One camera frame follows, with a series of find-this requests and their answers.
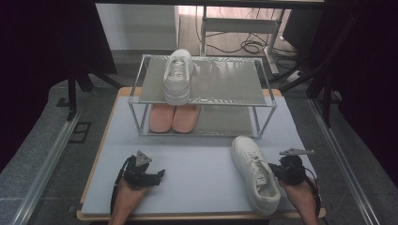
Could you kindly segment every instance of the table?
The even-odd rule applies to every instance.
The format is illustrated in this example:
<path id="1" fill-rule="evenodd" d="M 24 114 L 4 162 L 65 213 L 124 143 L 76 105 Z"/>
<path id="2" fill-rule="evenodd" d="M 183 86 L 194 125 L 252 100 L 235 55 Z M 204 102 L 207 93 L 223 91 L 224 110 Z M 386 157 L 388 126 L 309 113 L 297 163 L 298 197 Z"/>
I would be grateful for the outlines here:
<path id="1" fill-rule="evenodd" d="M 109 198 L 109 195 L 111 193 L 109 193 L 112 190 L 113 187 L 113 182 L 115 181 L 115 177 L 117 174 L 117 171 L 120 169 L 119 167 L 121 167 L 121 163 L 118 163 L 118 160 L 124 160 L 124 157 L 117 157 L 116 155 L 118 155 L 119 153 L 117 153 L 116 151 L 120 151 L 123 153 L 120 153 L 121 155 L 126 155 L 129 152 L 133 152 L 134 150 L 126 150 L 126 147 L 128 148 L 133 148 L 133 146 L 135 144 L 132 144 L 133 141 L 138 141 L 139 143 L 136 143 L 137 146 L 139 145 L 142 149 L 143 152 L 148 154 L 150 157 L 153 157 L 153 161 L 151 162 L 151 166 L 154 166 L 154 170 L 156 171 L 157 169 L 163 169 L 162 166 L 167 167 L 166 169 L 166 175 L 165 178 L 163 178 L 161 185 L 159 187 L 154 187 L 153 188 L 153 194 L 148 195 L 147 197 L 145 197 L 145 201 L 142 202 L 142 205 L 140 205 L 140 208 L 137 209 L 137 213 L 138 215 L 134 215 L 133 217 L 131 217 L 130 219 L 140 219 L 140 220 L 165 220 L 165 219 L 251 219 L 251 218 L 298 218 L 299 214 L 296 212 L 296 210 L 293 208 L 293 206 L 290 205 L 290 203 L 287 202 L 287 199 L 284 195 L 284 193 L 282 193 L 284 195 L 284 200 L 281 200 L 280 203 L 280 207 L 279 210 L 269 216 L 269 217 L 263 217 L 263 216 L 259 216 L 257 214 L 255 214 L 251 208 L 250 205 L 247 201 L 247 196 L 246 196 L 246 191 L 245 191 L 245 186 L 244 186 L 244 182 L 242 182 L 243 180 L 240 177 L 239 173 L 233 173 L 230 172 L 231 174 L 227 174 L 229 173 L 229 171 L 232 170 L 236 170 L 234 163 L 232 162 L 232 159 L 230 158 L 230 153 L 229 150 L 227 149 L 225 151 L 225 146 L 230 146 L 230 143 L 232 143 L 232 138 L 214 138 L 211 137 L 210 141 L 207 142 L 207 146 L 212 146 L 214 149 L 213 152 L 211 152 L 212 150 L 208 150 L 208 149 L 204 149 L 201 148 L 200 144 L 198 144 L 197 142 L 194 143 L 194 139 L 200 139 L 200 138 L 192 138 L 192 137 L 179 137 L 180 142 L 182 143 L 181 145 L 177 146 L 176 149 L 179 150 L 184 150 L 184 153 L 180 152 L 180 155 L 176 155 L 176 150 L 175 148 L 170 148 L 165 146 L 163 147 L 164 151 L 175 151 L 172 155 L 172 153 L 170 154 L 166 154 L 164 151 L 162 151 L 161 153 L 155 152 L 153 149 L 150 149 L 150 147 L 148 147 L 150 144 L 152 144 L 153 142 L 156 142 L 155 144 L 158 147 L 161 147 L 163 145 L 170 145 L 171 141 L 170 138 L 171 137 L 155 137 L 155 138 L 140 138 L 140 137 L 131 137 L 128 138 L 129 140 L 126 141 L 125 137 L 121 137 L 123 136 L 123 134 L 118 134 L 117 138 L 115 138 L 115 134 L 113 132 L 115 132 L 115 128 L 120 128 L 120 130 L 124 130 L 122 127 L 119 127 L 120 125 L 125 126 L 127 124 L 127 126 L 131 126 L 131 130 L 134 130 L 133 127 L 133 123 L 132 123 L 132 118 L 131 120 L 131 124 L 129 123 L 128 120 L 126 120 L 124 118 L 124 116 L 122 115 L 123 113 L 121 113 L 120 109 L 127 107 L 128 108 L 128 104 L 127 104 L 127 99 L 126 97 L 130 94 L 131 88 L 125 87 L 125 88 L 121 88 L 119 93 L 118 93 L 118 97 L 116 99 L 114 108 L 113 108 L 113 112 L 111 115 L 110 120 L 108 121 L 108 125 L 107 128 L 104 132 L 104 135 L 102 137 L 101 140 L 101 144 L 99 147 L 99 151 L 98 154 L 96 156 L 96 160 L 94 162 L 93 165 L 93 169 L 91 171 L 91 174 L 88 178 L 87 181 L 87 185 L 85 187 L 84 190 L 84 194 L 83 197 L 81 199 L 81 203 L 84 205 L 85 203 L 88 202 L 92 202 L 93 203 L 93 198 L 95 199 L 102 199 L 103 202 L 102 203 L 95 203 L 95 207 L 91 207 L 91 209 L 82 209 L 80 211 L 77 212 L 77 217 L 80 220 L 87 220 L 87 221 L 99 221 L 99 220 L 107 220 L 109 219 L 109 212 L 107 213 L 106 210 L 109 210 L 109 202 L 107 202 L 106 198 Z M 140 89 L 136 89 L 136 94 L 139 94 L 141 90 Z M 273 90 L 273 94 L 274 96 L 276 96 L 277 98 L 280 99 L 281 104 L 280 104 L 280 110 L 282 109 L 287 109 L 287 106 L 282 104 L 282 100 L 283 97 L 281 97 L 281 93 L 277 90 Z M 286 136 L 289 137 L 289 139 L 292 140 L 291 144 L 294 144 L 294 147 L 303 147 L 302 143 L 300 143 L 299 140 L 299 136 L 295 136 L 294 134 L 296 132 L 296 130 L 285 130 L 285 126 L 284 125 L 280 125 L 281 129 L 283 131 L 283 133 L 285 133 Z M 267 135 L 269 136 L 269 133 L 271 132 L 277 132 L 278 135 L 280 135 L 280 131 L 277 130 L 269 130 L 268 132 L 265 134 L 265 136 L 267 137 Z M 122 146 L 121 143 L 129 143 L 129 146 Z M 277 159 L 275 158 L 279 158 L 280 156 L 278 155 L 279 151 L 286 148 L 286 146 L 281 146 L 280 149 L 278 149 L 277 146 L 278 145 L 278 141 L 275 140 L 268 140 L 268 146 L 267 146 L 267 152 L 263 154 L 266 154 L 266 158 L 268 159 L 269 162 L 273 162 L 273 163 L 278 163 Z M 200 178 L 202 173 L 207 174 L 206 180 L 210 180 L 210 181 L 228 181 L 230 184 L 227 190 L 223 189 L 222 191 L 220 191 L 219 189 L 217 189 L 216 187 L 215 192 L 218 193 L 218 195 L 221 195 L 223 193 L 226 193 L 227 196 L 229 196 L 227 193 L 231 193 L 231 192 L 236 192 L 236 193 L 240 193 L 240 194 L 236 194 L 237 197 L 236 198 L 224 198 L 225 202 L 233 202 L 236 201 L 238 203 L 237 208 L 231 208 L 231 203 L 225 203 L 222 202 L 220 205 L 211 205 L 207 207 L 207 205 L 203 205 L 203 203 L 198 202 L 195 207 L 191 206 L 191 208 L 193 209 L 181 209 L 181 207 L 178 208 L 178 206 L 169 206 L 167 209 L 165 209 L 164 207 L 159 206 L 159 204 L 163 203 L 163 204 L 167 204 L 168 202 L 170 202 L 170 199 L 167 199 L 167 196 L 177 196 L 176 192 L 173 191 L 173 187 L 179 187 L 181 184 L 183 184 L 183 182 L 181 183 L 180 180 L 177 180 L 176 177 L 182 177 L 181 179 L 184 179 L 184 176 L 187 176 L 186 174 L 177 174 L 178 171 L 180 170 L 180 168 L 176 168 L 178 167 L 178 164 L 176 164 L 174 161 L 170 161 L 170 158 L 173 158 L 174 156 L 178 157 L 181 156 L 181 160 L 185 158 L 189 158 L 192 156 L 195 156 L 195 158 L 199 158 L 199 159 L 203 159 L 206 158 L 209 154 L 211 154 L 211 156 L 217 157 L 217 158 L 221 158 L 220 160 L 222 161 L 221 166 L 218 166 L 218 169 L 220 171 L 220 173 L 225 174 L 224 177 L 222 178 L 218 178 L 220 175 L 220 173 L 214 172 L 211 170 L 211 163 L 207 164 L 207 166 L 210 168 L 210 171 L 206 171 L 206 169 L 203 169 L 203 172 L 197 172 L 196 174 L 196 180 L 194 182 L 196 182 L 198 184 L 198 186 L 200 187 L 207 187 L 207 184 L 205 184 L 204 179 Z M 104 170 L 103 165 L 104 165 L 104 160 L 106 160 L 105 156 L 112 156 L 113 159 L 111 159 L 112 169 L 111 168 L 107 168 L 106 170 Z M 306 165 L 306 167 L 310 168 L 310 170 L 314 170 L 311 166 L 311 163 L 309 162 L 307 157 L 302 157 L 303 159 L 303 163 L 304 165 Z M 194 161 L 187 161 L 184 162 L 183 160 L 181 161 L 180 167 L 183 168 L 183 171 L 189 171 L 189 170 L 195 170 L 194 168 L 199 168 L 200 165 L 197 162 Z M 112 171 L 114 170 L 115 172 L 115 177 L 113 177 L 112 172 L 110 173 L 110 177 L 108 178 L 104 178 L 102 177 L 102 173 L 106 173 L 108 171 Z M 95 183 L 98 185 L 98 183 L 96 182 L 105 182 L 105 183 L 110 183 L 110 187 L 105 187 L 106 185 L 101 185 L 102 187 L 104 187 L 105 192 L 103 194 L 100 194 L 99 196 L 96 196 L 96 191 L 98 190 L 93 190 L 90 189 L 90 185 Z M 177 190 L 177 192 L 184 192 L 184 189 L 179 189 Z M 181 204 L 183 204 L 183 202 L 185 201 L 189 201 L 191 200 L 191 198 L 181 198 L 179 200 L 176 199 L 172 199 L 172 201 L 182 201 Z M 182 210 L 185 212 L 182 213 L 178 213 L 178 212 L 174 212 L 173 207 L 176 210 Z M 323 217 L 326 214 L 325 209 L 323 208 L 321 210 L 320 213 L 320 217 Z"/>

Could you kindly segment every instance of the shoe lace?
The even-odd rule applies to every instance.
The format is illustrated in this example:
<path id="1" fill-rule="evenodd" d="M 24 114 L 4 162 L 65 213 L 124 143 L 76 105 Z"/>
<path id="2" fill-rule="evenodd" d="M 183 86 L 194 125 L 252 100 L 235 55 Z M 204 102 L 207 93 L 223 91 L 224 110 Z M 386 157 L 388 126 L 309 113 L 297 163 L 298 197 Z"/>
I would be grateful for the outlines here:
<path id="1" fill-rule="evenodd" d="M 245 154 L 246 161 L 249 163 L 251 167 L 254 167 L 253 169 L 257 171 L 256 173 L 256 178 L 257 178 L 257 185 L 261 186 L 267 183 L 267 178 L 265 176 L 266 174 L 266 169 L 263 165 L 263 163 L 266 163 L 264 160 L 260 159 L 255 152 L 248 152 Z"/>
<path id="2" fill-rule="evenodd" d="M 171 63 L 171 70 L 169 72 L 169 78 L 180 80 L 184 78 L 185 61 L 184 59 L 177 58 Z"/>

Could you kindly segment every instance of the shoe rack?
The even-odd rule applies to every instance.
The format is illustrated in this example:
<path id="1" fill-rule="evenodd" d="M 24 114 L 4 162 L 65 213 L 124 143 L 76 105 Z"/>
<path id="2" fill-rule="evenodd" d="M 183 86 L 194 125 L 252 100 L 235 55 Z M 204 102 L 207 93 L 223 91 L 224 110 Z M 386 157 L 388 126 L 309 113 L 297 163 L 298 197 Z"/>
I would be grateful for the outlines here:
<path id="1" fill-rule="evenodd" d="M 129 97 L 139 134 L 262 137 L 277 104 L 260 58 L 194 56 L 191 96 L 187 103 L 201 107 L 194 129 L 189 133 L 172 128 L 161 133 L 151 131 L 148 125 L 151 107 L 166 104 L 163 76 L 167 59 L 167 55 L 143 55 Z M 265 80 L 269 97 L 264 97 L 260 77 Z M 135 92 L 137 87 L 142 87 L 139 95 Z"/>

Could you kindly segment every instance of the white sneaker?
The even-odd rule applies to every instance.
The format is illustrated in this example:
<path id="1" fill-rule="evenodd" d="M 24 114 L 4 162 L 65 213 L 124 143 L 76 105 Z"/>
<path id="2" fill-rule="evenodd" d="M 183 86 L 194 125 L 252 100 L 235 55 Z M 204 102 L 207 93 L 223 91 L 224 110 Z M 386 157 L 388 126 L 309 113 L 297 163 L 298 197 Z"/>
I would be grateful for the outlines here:
<path id="1" fill-rule="evenodd" d="M 253 210 L 265 216 L 273 214 L 281 192 L 257 144 L 249 137 L 239 136 L 234 139 L 231 150 L 235 165 L 245 179 Z"/>
<path id="2" fill-rule="evenodd" d="M 190 100 L 193 61 L 187 50 L 170 55 L 163 77 L 164 98 L 169 105 L 184 105 Z"/>

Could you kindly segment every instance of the metal frame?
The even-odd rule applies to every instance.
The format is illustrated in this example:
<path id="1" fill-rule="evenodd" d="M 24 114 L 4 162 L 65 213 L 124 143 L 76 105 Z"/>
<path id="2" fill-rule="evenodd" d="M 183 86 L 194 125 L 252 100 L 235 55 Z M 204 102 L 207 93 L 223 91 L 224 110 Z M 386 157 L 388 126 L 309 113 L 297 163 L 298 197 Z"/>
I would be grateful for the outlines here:
<path id="1" fill-rule="evenodd" d="M 226 19 L 226 18 L 208 18 L 207 7 L 203 7 L 202 16 L 202 43 L 200 48 L 200 56 L 206 56 L 206 32 L 233 32 L 233 33 L 257 33 L 271 34 L 270 42 L 265 48 L 264 53 L 269 63 L 272 75 L 278 76 L 279 70 L 276 67 L 275 60 L 272 56 L 273 46 L 278 37 L 279 28 L 281 27 L 284 8 L 276 21 L 273 20 L 250 20 L 250 19 Z"/>
<path id="2" fill-rule="evenodd" d="M 337 165 L 339 166 L 343 174 L 344 180 L 346 181 L 352 193 L 352 196 L 354 197 L 354 200 L 357 203 L 360 212 L 362 213 L 362 216 L 366 224 L 368 225 L 380 224 L 375 214 L 374 208 L 372 207 L 372 204 L 370 203 L 368 197 L 366 196 L 366 193 L 363 190 L 362 186 L 358 182 L 354 172 L 351 170 L 351 167 L 347 159 L 345 158 L 342 148 L 340 147 L 339 143 L 334 137 L 333 131 L 323 120 L 321 109 L 317 101 L 310 98 L 308 100 L 310 108 L 312 109 L 314 116 L 319 126 L 321 127 L 325 138 L 328 141 L 331 152 L 334 155 L 334 158 L 336 159 Z"/>
<path id="3" fill-rule="evenodd" d="M 129 106 L 130 106 L 130 110 L 131 110 L 131 113 L 132 113 L 132 117 L 133 117 L 133 120 L 134 120 L 134 124 L 135 124 L 135 126 L 137 128 L 137 131 L 138 131 L 138 133 L 140 135 L 156 135 L 156 136 L 164 136 L 164 135 L 187 136 L 187 135 L 189 135 L 189 136 L 223 136 L 223 137 L 236 137 L 237 135 L 247 135 L 247 136 L 251 136 L 252 138 L 261 138 L 263 136 L 264 131 L 266 130 L 267 125 L 268 125 L 273 113 L 275 112 L 275 110 L 277 108 L 277 103 L 276 103 L 275 97 L 274 97 L 274 95 L 272 93 L 272 90 L 270 89 L 270 86 L 269 86 L 269 83 L 268 83 L 268 78 L 266 76 L 266 71 L 264 69 L 263 61 L 260 58 L 253 58 L 254 68 L 257 71 L 257 74 L 264 75 L 264 79 L 265 79 L 266 84 L 267 84 L 267 90 L 269 91 L 270 103 L 266 104 L 265 106 L 242 105 L 242 107 L 248 107 L 249 106 L 249 107 L 253 108 L 253 117 L 254 117 L 254 123 L 255 123 L 255 132 L 253 132 L 253 134 L 250 135 L 250 134 L 246 134 L 246 133 L 242 134 L 242 133 L 238 133 L 238 132 L 228 132 L 228 131 L 221 132 L 221 133 L 216 133 L 216 132 L 214 132 L 214 133 L 200 133 L 200 132 L 198 132 L 198 133 L 194 133 L 194 134 L 192 134 L 192 133 L 183 134 L 183 133 L 177 133 L 177 132 L 173 132 L 173 131 L 164 132 L 164 133 L 144 133 L 144 131 L 145 131 L 145 122 L 147 120 L 146 117 L 149 114 L 148 111 L 149 111 L 150 108 L 149 108 L 148 103 L 146 103 L 145 104 L 144 113 L 143 113 L 142 117 L 138 117 L 137 116 L 138 113 L 134 109 L 134 105 L 135 106 L 140 105 L 140 104 L 142 105 L 143 103 L 140 103 L 137 100 L 134 100 L 133 98 L 136 97 L 135 96 L 135 90 L 136 90 L 139 78 L 142 77 L 142 76 L 145 76 L 147 65 L 149 64 L 150 56 L 152 56 L 152 55 L 150 55 L 150 54 L 143 55 L 143 59 L 141 61 L 141 66 L 140 66 L 140 69 L 138 71 L 138 74 L 137 74 L 136 80 L 134 82 L 134 85 L 131 88 L 131 92 L 130 92 L 130 96 L 129 96 L 129 100 L 128 100 L 128 103 L 129 103 Z M 264 122 L 264 125 L 263 125 L 263 123 L 261 125 L 259 124 L 259 120 L 258 120 L 259 113 L 256 111 L 257 107 L 258 108 L 264 108 L 264 107 L 265 108 L 270 108 L 270 112 L 268 114 L 268 117 L 267 117 L 266 121 Z"/>
<path id="4" fill-rule="evenodd" d="M 40 199 L 41 194 L 43 193 L 48 181 L 53 174 L 58 160 L 61 158 L 62 153 L 64 152 L 64 148 L 68 143 L 70 134 L 74 130 L 76 123 L 79 121 L 87 97 L 88 94 L 83 93 L 83 96 L 79 101 L 79 109 L 75 111 L 73 116 L 69 120 L 67 120 L 62 127 L 60 133 L 58 134 L 58 137 L 56 138 L 52 148 L 50 149 L 49 154 L 41 165 L 38 174 L 35 177 L 35 180 L 28 189 L 25 197 L 23 198 L 23 202 L 20 204 L 20 207 L 17 210 L 11 224 L 20 225 L 28 223 L 29 218 L 32 216 L 33 211 L 38 204 L 38 200 Z"/>

